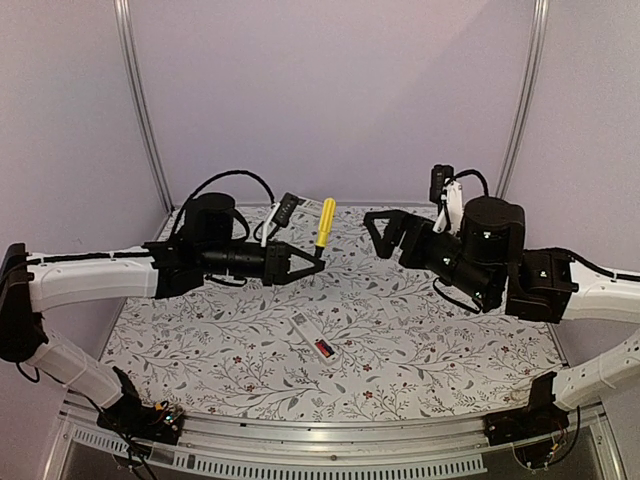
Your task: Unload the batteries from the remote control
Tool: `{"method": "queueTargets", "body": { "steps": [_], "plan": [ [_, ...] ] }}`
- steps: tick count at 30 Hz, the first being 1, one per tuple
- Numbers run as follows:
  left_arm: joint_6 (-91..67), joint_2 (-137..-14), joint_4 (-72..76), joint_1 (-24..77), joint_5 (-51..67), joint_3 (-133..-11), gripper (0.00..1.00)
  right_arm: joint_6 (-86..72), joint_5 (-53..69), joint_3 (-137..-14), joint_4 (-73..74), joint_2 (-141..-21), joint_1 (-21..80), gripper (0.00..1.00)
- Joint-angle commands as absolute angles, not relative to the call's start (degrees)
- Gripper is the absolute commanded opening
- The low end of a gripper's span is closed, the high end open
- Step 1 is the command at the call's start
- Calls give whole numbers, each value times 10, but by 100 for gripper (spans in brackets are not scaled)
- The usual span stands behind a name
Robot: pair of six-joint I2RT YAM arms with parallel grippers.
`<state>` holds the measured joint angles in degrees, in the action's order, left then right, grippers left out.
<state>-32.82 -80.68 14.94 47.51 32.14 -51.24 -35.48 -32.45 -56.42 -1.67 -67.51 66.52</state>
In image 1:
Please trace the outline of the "yellow handled screwdriver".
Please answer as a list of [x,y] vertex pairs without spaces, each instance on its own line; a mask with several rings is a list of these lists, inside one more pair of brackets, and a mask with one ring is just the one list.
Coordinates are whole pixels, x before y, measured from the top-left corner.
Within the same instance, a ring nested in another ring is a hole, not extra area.
[[324,200],[322,212],[321,212],[321,216],[318,224],[318,232],[317,232],[315,250],[313,255],[314,265],[313,265],[313,272],[311,274],[312,281],[314,281],[315,279],[315,274],[320,272],[323,269],[324,263],[322,260],[322,256],[329,242],[329,237],[332,230],[336,207],[337,207],[337,202],[334,198],[328,197]]

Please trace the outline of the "white battery cover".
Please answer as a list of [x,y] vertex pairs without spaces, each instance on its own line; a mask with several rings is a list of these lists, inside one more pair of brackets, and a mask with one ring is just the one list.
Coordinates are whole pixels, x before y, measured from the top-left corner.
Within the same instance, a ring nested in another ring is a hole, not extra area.
[[389,321],[396,321],[399,318],[395,307],[389,299],[380,299],[380,304]]

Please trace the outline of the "white air conditioner remote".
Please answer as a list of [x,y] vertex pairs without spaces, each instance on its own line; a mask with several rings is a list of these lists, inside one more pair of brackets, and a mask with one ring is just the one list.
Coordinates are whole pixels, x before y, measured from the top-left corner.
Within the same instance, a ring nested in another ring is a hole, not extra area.
[[[311,352],[320,361],[324,362],[326,365],[332,365],[338,361],[339,355],[336,349],[306,315],[304,315],[302,312],[296,312],[290,317],[289,321],[294,331],[307,344],[307,346],[311,349]],[[335,351],[335,355],[332,358],[325,358],[316,348],[315,342],[320,339],[325,340]]]

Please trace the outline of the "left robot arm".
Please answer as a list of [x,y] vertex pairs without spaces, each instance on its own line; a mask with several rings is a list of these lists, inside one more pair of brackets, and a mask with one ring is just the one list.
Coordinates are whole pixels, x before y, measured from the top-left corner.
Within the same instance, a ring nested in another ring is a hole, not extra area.
[[203,286],[207,277],[280,286],[312,276],[325,267],[321,256],[336,203],[328,199],[323,206],[312,254],[269,238],[272,230],[287,226],[295,208],[290,196],[275,203],[257,242],[234,236],[234,225],[246,220],[230,195],[205,193],[183,205],[164,241],[63,255],[30,254],[23,243],[10,245],[1,268],[2,360],[51,375],[93,401],[126,433],[141,433],[149,415],[127,374],[46,330],[44,312],[111,298],[179,297]]

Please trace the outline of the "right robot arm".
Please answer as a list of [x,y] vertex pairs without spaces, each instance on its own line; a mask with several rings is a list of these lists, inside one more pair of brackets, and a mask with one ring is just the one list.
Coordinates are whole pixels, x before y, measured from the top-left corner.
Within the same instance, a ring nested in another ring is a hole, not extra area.
[[380,258],[399,249],[402,267],[432,272],[466,294],[474,312],[503,308],[520,320],[554,324],[639,321],[637,274],[607,270],[568,249],[525,248],[525,212],[502,199],[470,200],[456,234],[402,210],[370,212],[364,225]]

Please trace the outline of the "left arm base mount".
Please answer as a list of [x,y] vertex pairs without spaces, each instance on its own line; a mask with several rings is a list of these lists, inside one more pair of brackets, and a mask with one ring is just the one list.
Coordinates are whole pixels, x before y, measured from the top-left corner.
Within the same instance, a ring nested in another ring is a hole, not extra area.
[[101,407],[97,425],[124,436],[176,445],[184,425],[184,409],[168,400],[144,404],[126,373],[113,368],[123,396],[111,407]]

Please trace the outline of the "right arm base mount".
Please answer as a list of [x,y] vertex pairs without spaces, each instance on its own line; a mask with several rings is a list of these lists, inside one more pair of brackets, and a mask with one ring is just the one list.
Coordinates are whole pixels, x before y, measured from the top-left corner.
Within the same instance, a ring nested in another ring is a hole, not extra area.
[[[550,372],[534,379],[524,406],[488,413],[483,417],[483,433],[491,446],[566,433],[569,414],[554,404],[553,381],[556,376],[556,372]],[[517,447],[514,456],[523,467],[536,470],[557,461],[559,450],[559,440],[547,439],[541,446]]]

